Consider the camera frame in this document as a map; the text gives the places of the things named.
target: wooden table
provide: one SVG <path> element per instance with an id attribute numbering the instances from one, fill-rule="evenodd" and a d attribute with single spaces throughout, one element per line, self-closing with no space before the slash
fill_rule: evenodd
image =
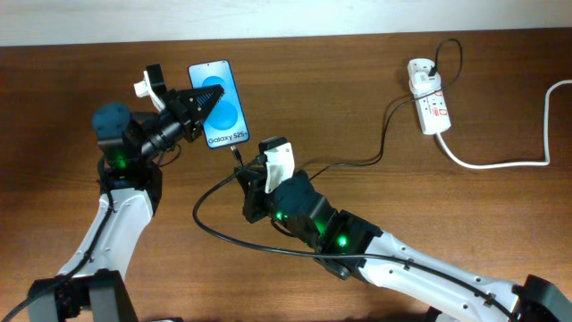
<path id="1" fill-rule="evenodd" d="M 0 48 L 0 315 L 79 246 L 98 199 L 101 152 L 91 116 L 109 101 L 153 110 L 133 93 L 146 65 L 160 63 L 167 85 L 184 89 L 188 65 L 230 60 L 252 136 L 242 155 L 249 160 L 260 140 L 283 135 L 298 167 L 312 174 L 332 161 L 374 156 L 386 111 L 409 96 L 408 60 L 433 57 L 449 37 L 465 48 L 460 80 L 445 91 L 450 148 L 477 164 L 541 160 L 544 94 L 572 77 L 570 29 Z M 450 80 L 458 67 L 454 46 L 441 62 Z M 332 170 L 315 188 L 336 208 L 437 258 L 517 283 L 539 275 L 572 298 L 571 106 L 571 87 L 553 93 L 548 167 L 462 168 L 421 133 L 410 106 L 393 119 L 379 165 Z M 332 321 L 426 310 L 403 294 L 339 281 L 310 259 L 203 233 L 191 209 L 235 160 L 203 140 L 183 148 L 164 169 L 161 205 L 128 270 L 139 318 Z M 233 182 L 200 215 L 238 238 L 304 249 L 267 220 L 248 224 L 242 201 Z"/>

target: white cable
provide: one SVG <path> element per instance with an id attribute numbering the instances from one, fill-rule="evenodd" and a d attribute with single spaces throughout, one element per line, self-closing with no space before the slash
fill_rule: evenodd
<path id="1" fill-rule="evenodd" d="M 441 148 L 443 149 L 443 151 L 445 151 L 447 156 L 449 156 L 451 158 L 451 160 L 455 161 L 455 163 L 457 163 L 458 165 L 464 166 L 464 167 L 469 168 L 469 169 L 484 170 L 484 169 L 496 169 L 496 168 L 509 167 L 509 166 L 545 166 L 545 165 L 548 165 L 551 162 L 551 154 L 550 154 L 550 151 L 548 149 L 548 109 L 550 106 L 549 98 L 550 98 L 551 93 L 554 89 L 556 89 L 560 85 L 565 85 L 565 84 L 572 84 L 572 80 L 562 80 L 562 81 L 559 81 L 556 84 L 552 85 L 548 89 L 548 91 L 546 92 L 546 97 L 544 98 L 544 134 L 543 134 L 543 136 L 544 136 L 544 156 L 545 156 L 544 161 L 507 162 L 507 163 L 500 163 L 500 164 L 495 164 L 495 165 L 470 165 L 466 162 L 459 160 L 457 157 L 455 157 L 453 155 L 453 153 L 450 151 L 449 147 L 447 147 L 447 144 L 443 140 L 443 137 L 441 136 L 440 133 L 436 133 L 435 136 L 437 137 L 437 140 L 439 141 Z"/>

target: power outlet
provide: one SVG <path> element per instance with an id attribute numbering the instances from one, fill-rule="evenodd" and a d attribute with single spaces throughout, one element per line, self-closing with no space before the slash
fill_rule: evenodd
<path id="1" fill-rule="evenodd" d="M 429 77 L 434 62 L 425 59 L 413 59 L 408 64 L 409 88 L 415 98 L 422 97 L 441 87 L 441 75 L 437 72 Z M 449 111 L 442 91 L 418 99 L 415 102 L 421 130 L 425 135 L 434 135 L 450 128 Z"/>

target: white wall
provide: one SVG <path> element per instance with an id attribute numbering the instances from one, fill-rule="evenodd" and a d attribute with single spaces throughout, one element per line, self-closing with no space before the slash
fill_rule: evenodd
<path id="1" fill-rule="evenodd" d="M 571 26 L 572 0 L 0 0 L 0 46 Z"/>

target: smartphone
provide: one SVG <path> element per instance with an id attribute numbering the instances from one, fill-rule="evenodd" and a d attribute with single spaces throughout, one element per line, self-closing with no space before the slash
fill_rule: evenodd
<path id="1" fill-rule="evenodd" d="M 242 113 L 239 92 L 232 77 L 231 64 L 218 61 L 189 66 L 193 88 L 219 84 L 224 94 L 206 118 L 204 131 L 209 148 L 221 148 L 248 141 L 247 121 Z"/>

